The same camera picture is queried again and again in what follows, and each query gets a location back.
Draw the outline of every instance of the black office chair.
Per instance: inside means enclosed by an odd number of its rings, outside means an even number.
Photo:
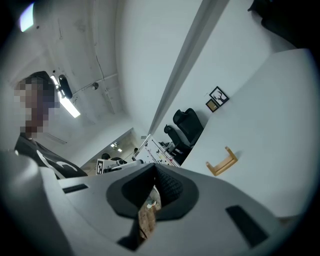
[[[176,130],[173,129],[170,125],[166,125],[164,127],[164,132],[169,135],[174,144],[174,148],[170,148],[168,152],[173,156],[173,159],[179,165],[182,165],[182,163],[185,161],[185,159],[191,152],[192,148],[182,142]]]
[[[190,146],[196,144],[204,130],[196,112],[192,108],[188,108],[186,112],[182,112],[179,109],[173,116],[173,122],[184,133],[190,142]]]

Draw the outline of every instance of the fluorescent light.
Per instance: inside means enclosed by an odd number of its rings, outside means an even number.
[[[54,82],[54,84],[55,84],[56,86],[59,85],[59,84],[58,84],[58,81],[57,81],[57,79],[56,79],[56,77],[55,77],[54,75],[50,76],[50,78],[52,79],[52,81]]]
[[[20,29],[25,32],[34,24],[34,4],[30,4],[20,16]]]
[[[58,92],[59,100],[62,106],[74,117],[80,116],[80,112],[75,108],[75,106],[66,97],[62,98],[60,91]]]

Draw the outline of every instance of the picture frame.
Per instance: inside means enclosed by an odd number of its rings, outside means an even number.
[[[218,86],[210,93],[210,97],[219,107],[229,100],[228,96]]]
[[[219,108],[217,103],[212,98],[209,99],[209,101],[206,103],[206,106],[211,110],[212,113]]]

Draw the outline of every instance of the wooden bracket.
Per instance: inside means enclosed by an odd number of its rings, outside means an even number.
[[[209,168],[209,170],[212,172],[214,176],[218,176],[219,174],[223,173],[225,170],[227,170],[229,167],[231,167],[238,161],[237,157],[231,151],[230,148],[226,146],[225,150],[229,153],[229,156],[222,162],[218,163],[215,167],[213,167],[209,162],[205,163],[206,167]]]

